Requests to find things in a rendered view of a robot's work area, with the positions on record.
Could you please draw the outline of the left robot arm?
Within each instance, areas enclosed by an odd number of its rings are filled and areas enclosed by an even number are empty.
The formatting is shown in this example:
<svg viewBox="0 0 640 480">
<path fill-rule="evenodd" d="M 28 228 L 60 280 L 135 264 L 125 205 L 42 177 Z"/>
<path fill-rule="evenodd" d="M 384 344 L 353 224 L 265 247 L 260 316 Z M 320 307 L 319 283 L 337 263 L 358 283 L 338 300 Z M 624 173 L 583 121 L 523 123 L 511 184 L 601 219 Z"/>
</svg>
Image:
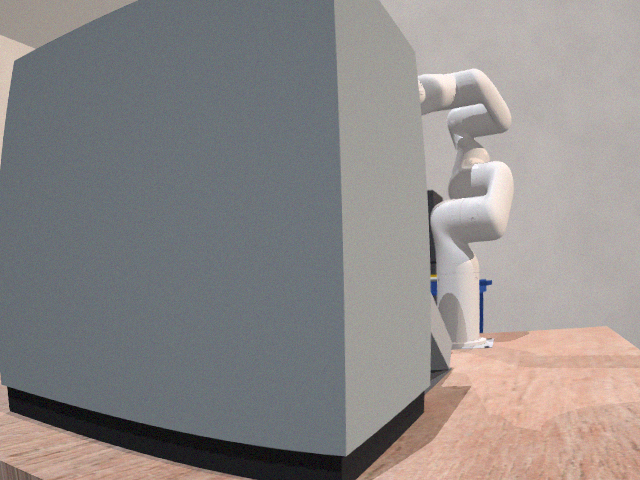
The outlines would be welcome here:
<svg viewBox="0 0 640 480">
<path fill-rule="evenodd" d="M 514 183 L 509 167 L 490 162 L 489 154 L 474 138 L 506 132 L 511 115 L 493 83 L 478 69 L 420 75 L 418 84 L 421 115 L 453 109 L 447 117 L 456 150 L 448 184 L 451 200 L 437 204 L 430 216 L 437 307 L 452 348 L 483 345 L 486 339 L 479 337 L 479 264 L 468 243 L 504 235 Z"/>
</svg>

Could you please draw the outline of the grey cabinet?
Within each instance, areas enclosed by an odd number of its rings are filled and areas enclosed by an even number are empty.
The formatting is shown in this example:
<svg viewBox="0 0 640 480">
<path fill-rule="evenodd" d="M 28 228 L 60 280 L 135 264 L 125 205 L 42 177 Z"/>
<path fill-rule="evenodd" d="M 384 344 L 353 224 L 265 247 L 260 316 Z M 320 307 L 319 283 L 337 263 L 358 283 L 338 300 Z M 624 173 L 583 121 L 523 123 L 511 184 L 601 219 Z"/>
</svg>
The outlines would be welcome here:
<svg viewBox="0 0 640 480">
<path fill-rule="evenodd" d="M 379 0 L 138 0 L 14 61 L 11 412 L 250 479 L 356 480 L 451 350 L 415 51 Z"/>
</svg>

